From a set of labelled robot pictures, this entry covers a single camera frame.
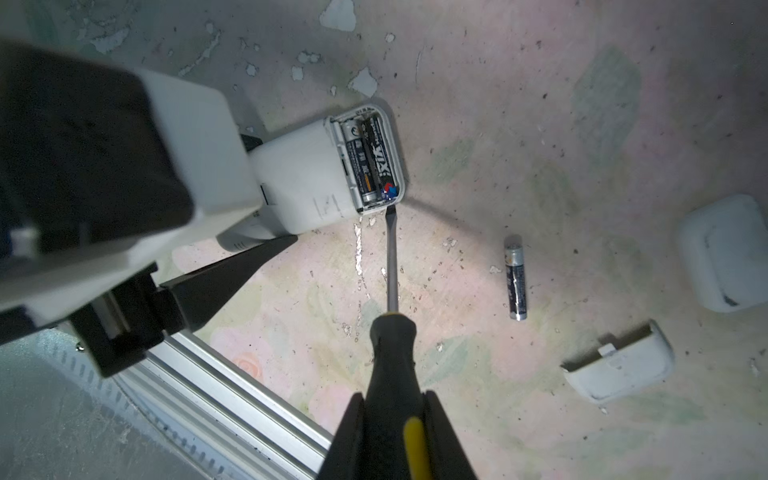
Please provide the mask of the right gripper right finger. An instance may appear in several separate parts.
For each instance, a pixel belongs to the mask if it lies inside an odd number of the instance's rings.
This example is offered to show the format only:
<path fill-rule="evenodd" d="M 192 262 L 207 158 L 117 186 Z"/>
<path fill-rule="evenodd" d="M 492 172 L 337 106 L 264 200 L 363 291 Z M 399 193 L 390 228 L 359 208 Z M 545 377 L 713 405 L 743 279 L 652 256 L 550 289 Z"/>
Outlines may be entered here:
<path fill-rule="evenodd" d="M 426 391 L 423 398 L 426 442 L 433 478 L 477 480 L 437 394 Z"/>

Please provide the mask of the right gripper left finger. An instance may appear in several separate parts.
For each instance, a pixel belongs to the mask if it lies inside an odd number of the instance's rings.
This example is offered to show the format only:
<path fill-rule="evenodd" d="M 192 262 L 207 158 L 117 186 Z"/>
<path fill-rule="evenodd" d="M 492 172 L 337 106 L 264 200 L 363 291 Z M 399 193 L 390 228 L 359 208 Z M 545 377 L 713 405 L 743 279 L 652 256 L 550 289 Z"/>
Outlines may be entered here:
<path fill-rule="evenodd" d="M 361 393 L 355 393 L 347 405 L 316 479 L 359 479 L 363 439 L 364 398 Z"/>

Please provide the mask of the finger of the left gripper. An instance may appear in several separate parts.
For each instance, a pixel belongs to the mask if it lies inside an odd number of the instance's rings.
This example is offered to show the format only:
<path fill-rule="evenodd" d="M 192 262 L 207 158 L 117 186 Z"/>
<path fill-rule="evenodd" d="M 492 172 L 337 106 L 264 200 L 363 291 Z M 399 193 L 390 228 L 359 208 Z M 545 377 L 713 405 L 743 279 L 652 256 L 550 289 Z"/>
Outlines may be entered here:
<path fill-rule="evenodd" d="M 297 240 L 295 235 L 275 238 L 162 283 L 157 307 L 166 332 L 200 330 L 262 266 Z"/>

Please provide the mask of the black yellow screwdriver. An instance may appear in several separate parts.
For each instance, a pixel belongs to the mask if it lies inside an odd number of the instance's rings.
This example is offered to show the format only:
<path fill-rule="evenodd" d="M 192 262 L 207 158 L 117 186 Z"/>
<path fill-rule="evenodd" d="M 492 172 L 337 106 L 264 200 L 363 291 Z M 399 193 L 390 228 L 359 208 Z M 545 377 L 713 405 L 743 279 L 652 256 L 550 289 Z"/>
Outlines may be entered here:
<path fill-rule="evenodd" d="M 416 325 L 400 313 L 398 301 L 397 213 L 385 213 L 387 311 L 374 320 L 370 339 L 373 371 L 365 395 L 364 476 L 368 479 L 432 479 L 424 397 L 418 385 Z"/>

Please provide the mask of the white remote control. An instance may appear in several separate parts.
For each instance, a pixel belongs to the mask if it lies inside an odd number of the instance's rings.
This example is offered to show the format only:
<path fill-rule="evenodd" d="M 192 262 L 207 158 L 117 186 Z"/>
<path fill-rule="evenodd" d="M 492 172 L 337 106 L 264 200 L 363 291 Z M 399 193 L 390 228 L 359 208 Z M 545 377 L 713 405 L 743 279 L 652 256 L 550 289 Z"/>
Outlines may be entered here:
<path fill-rule="evenodd" d="M 380 193 L 365 121 L 381 118 L 398 195 L 384 201 Z M 347 153 L 343 124 L 357 120 L 379 200 L 364 205 Z M 274 238 L 300 235 L 335 223 L 376 214 L 399 203 L 406 192 L 404 162 L 396 129 L 388 112 L 363 104 L 347 112 L 311 122 L 253 148 L 248 159 L 264 204 L 216 238 L 229 252 L 239 252 Z"/>

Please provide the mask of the dark blue AAA battery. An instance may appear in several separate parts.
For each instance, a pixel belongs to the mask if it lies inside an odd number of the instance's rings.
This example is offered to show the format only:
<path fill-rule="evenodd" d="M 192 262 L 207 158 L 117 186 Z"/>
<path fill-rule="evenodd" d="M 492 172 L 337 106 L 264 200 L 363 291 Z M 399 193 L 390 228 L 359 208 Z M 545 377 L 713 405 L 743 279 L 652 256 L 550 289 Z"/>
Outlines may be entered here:
<path fill-rule="evenodd" d="M 505 267 L 510 318 L 521 322 L 527 319 L 527 289 L 522 237 L 510 235 L 505 239 Z"/>

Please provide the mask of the white battery cover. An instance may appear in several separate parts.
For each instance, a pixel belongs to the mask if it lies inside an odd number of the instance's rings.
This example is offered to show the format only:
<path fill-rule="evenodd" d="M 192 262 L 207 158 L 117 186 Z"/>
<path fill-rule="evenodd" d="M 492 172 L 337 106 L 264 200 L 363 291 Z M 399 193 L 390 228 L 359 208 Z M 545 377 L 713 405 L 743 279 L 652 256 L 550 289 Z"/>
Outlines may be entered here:
<path fill-rule="evenodd" d="M 704 308 L 732 313 L 767 302 L 767 222 L 753 196 L 731 195 L 688 213 L 677 244 Z"/>
<path fill-rule="evenodd" d="M 594 404 L 605 404 L 665 381 L 675 366 L 673 348 L 654 320 L 564 361 L 567 383 Z"/>

